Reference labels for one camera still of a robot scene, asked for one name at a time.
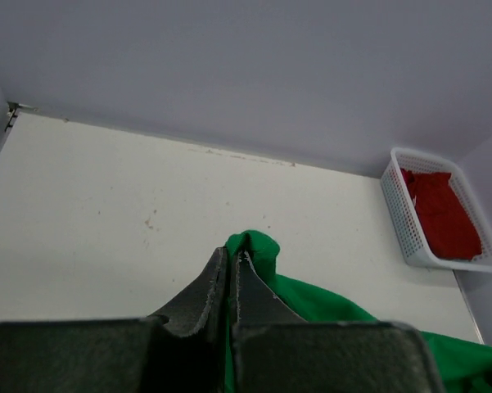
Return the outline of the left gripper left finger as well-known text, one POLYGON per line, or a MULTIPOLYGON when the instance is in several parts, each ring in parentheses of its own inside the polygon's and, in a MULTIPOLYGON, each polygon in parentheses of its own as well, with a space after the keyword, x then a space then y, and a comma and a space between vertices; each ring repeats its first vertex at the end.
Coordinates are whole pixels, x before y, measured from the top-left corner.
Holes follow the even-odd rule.
POLYGON ((220 329, 227 294, 228 256, 224 247, 214 250, 201 273, 172 300, 149 314, 176 337, 215 336, 220 329))

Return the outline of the side aluminium rail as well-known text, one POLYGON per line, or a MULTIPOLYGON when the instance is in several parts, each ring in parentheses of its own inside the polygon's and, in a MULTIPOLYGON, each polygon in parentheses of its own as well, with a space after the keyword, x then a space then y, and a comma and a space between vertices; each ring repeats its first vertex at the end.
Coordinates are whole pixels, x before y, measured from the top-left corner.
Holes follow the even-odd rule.
POLYGON ((462 281, 461 281, 461 279, 458 276, 458 271, 457 270, 454 270, 453 271, 453 275, 454 275, 455 281, 456 281, 456 283, 458 285, 458 289, 459 289, 460 294, 461 294, 461 296, 463 298, 463 301, 464 301, 464 303, 466 305, 467 312, 469 313, 470 318, 472 320, 472 324, 473 324, 473 327, 474 327, 474 330, 475 330, 475 334, 477 336, 477 340, 478 340, 478 342, 480 344, 484 345, 485 344, 484 338, 482 336, 480 327, 479 327, 479 325, 478 325, 478 323, 476 321, 476 318, 474 316, 474 313, 472 312, 472 307, 471 307, 470 302, 469 302, 469 300, 467 298, 467 294, 464 291, 464 287, 463 287, 462 281))

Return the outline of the red t shirt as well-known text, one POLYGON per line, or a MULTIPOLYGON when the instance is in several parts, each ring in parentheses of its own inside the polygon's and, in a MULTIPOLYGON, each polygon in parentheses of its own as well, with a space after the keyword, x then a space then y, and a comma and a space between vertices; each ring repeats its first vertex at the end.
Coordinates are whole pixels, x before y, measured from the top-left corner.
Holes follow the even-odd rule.
POLYGON ((480 255, 479 234, 449 185, 451 174, 406 169, 401 174, 431 252, 443 260, 472 260, 480 255))

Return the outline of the green t shirt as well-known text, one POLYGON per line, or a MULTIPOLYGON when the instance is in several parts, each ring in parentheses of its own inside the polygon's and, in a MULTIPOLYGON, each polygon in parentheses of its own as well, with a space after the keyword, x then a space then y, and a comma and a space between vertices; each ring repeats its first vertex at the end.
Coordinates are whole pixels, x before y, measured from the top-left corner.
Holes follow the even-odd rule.
POLYGON ((492 347, 377 319, 351 300, 276 271, 279 245, 248 230, 238 251, 307 324, 233 327, 228 295, 227 392, 492 392, 492 347))

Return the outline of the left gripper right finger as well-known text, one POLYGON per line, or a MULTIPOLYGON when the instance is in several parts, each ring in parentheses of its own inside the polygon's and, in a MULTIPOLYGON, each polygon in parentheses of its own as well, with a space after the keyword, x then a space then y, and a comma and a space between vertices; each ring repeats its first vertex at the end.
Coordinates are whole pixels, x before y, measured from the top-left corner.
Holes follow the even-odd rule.
POLYGON ((230 321, 234 328, 307 324, 257 274, 245 250, 238 251, 232 262, 230 321))

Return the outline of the white plastic basket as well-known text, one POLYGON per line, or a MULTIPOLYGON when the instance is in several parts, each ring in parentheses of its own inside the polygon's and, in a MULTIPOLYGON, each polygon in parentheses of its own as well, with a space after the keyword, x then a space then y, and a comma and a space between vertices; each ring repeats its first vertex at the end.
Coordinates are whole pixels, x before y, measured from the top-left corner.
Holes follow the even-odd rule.
POLYGON ((465 174, 454 162, 423 151, 394 147, 380 183, 406 264, 419 268, 492 273, 492 228, 465 174), (444 260, 433 254, 408 193, 402 169, 420 174, 450 173, 449 185, 480 237, 479 255, 466 261, 444 260))

